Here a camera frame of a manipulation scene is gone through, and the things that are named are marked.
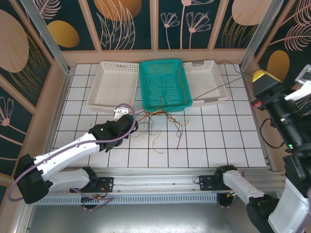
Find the yellow circle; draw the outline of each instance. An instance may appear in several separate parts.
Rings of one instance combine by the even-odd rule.
[[[0,67],[20,72],[27,64],[29,45],[21,24],[9,13],[0,10]]]
[[[56,20],[48,24],[48,28],[58,45],[72,48],[79,44],[80,38],[77,31],[70,24]]]
[[[257,25],[268,9],[271,0],[234,0],[232,17],[244,26]]]
[[[122,16],[124,15],[121,10],[122,7],[125,13],[126,9],[128,9],[133,18],[138,15],[141,10],[141,0],[94,0],[94,3],[103,16],[113,21],[127,20],[127,16]]]
[[[290,58],[287,53],[277,50],[269,58],[267,71],[276,78],[284,81],[290,68]]]

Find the metal post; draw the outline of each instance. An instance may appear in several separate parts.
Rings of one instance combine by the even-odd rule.
[[[284,0],[272,0],[266,13],[264,14],[262,21],[258,25],[251,41],[249,42],[246,51],[241,60],[241,71],[245,72],[248,64],[253,58],[258,46],[260,45],[262,39],[268,32],[270,25],[272,24],[278,10],[281,8]]]
[[[20,0],[20,2],[24,6],[27,14],[33,21],[38,31],[40,32],[42,38],[44,39],[45,43],[49,47],[56,61],[59,63],[61,69],[65,73],[68,73],[69,65],[67,64],[58,44],[55,42],[50,30],[48,29],[47,24],[45,23],[40,13],[38,12],[38,9],[35,6],[34,2],[29,1],[29,0]]]

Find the grid floor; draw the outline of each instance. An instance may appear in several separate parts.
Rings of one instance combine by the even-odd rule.
[[[81,137],[95,124],[113,120],[112,113],[93,112],[86,106],[97,68],[95,64],[77,65],[53,150]],[[224,83],[240,77],[233,65],[220,65],[219,70]],[[189,120],[178,149],[175,125],[166,116],[153,116],[145,130],[140,124],[119,147],[85,157],[70,167],[267,167],[242,79],[226,88],[229,98],[224,104],[172,113],[179,122]],[[134,109],[141,107],[138,82]],[[138,115],[138,119],[142,117],[144,113]]]

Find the white basket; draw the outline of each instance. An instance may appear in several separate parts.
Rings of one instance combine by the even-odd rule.
[[[100,62],[86,105],[96,112],[114,111],[120,103],[133,106],[138,74],[138,63]]]
[[[224,82],[214,61],[185,62],[184,69],[192,98],[223,85],[193,100],[192,107],[221,104],[228,98]]]

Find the green plastic basket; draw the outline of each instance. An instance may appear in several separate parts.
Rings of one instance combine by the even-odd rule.
[[[182,64],[179,59],[140,63],[142,106],[146,111],[163,109],[178,112],[191,106],[191,94]]]

